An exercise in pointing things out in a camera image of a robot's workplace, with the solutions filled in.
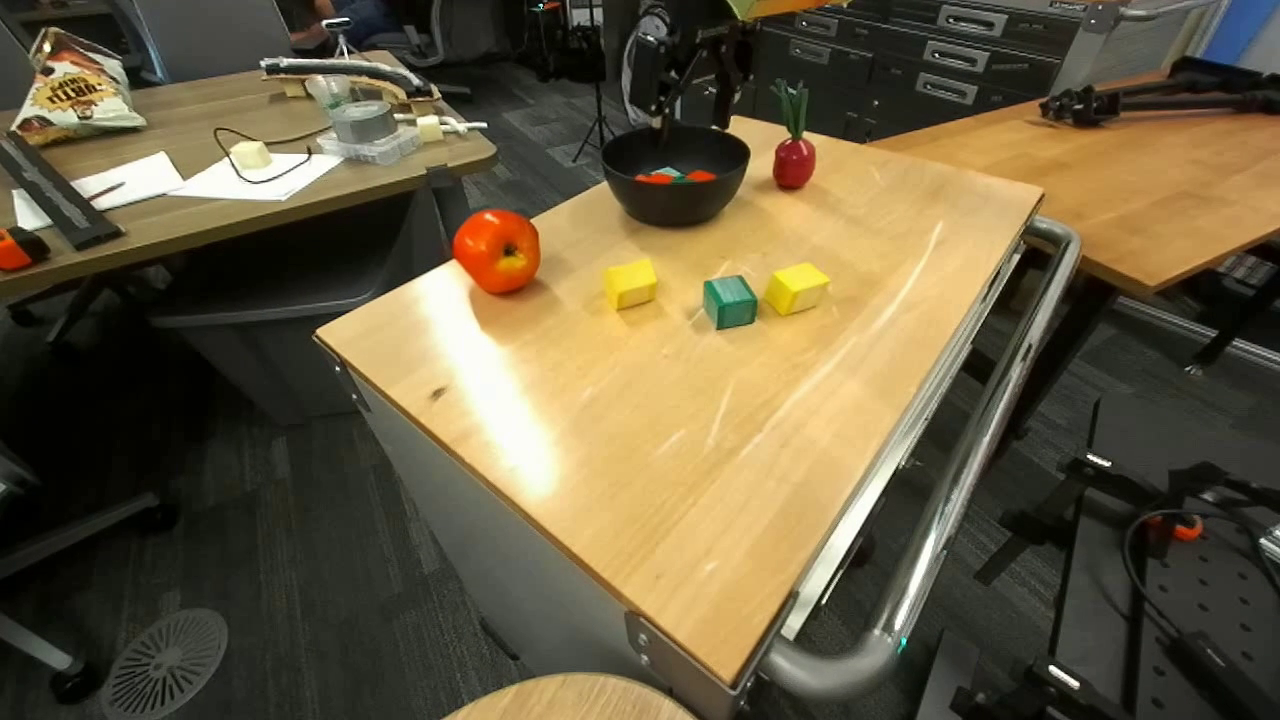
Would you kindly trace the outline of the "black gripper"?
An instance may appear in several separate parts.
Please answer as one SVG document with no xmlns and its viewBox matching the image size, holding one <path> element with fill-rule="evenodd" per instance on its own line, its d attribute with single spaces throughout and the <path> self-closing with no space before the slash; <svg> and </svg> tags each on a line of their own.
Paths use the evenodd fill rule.
<svg viewBox="0 0 1280 720">
<path fill-rule="evenodd" d="M 646 3 L 624 40 L 624 111 L 631 126 L 726 130 L 747 59 L 729 3 Z"/>
</svg>

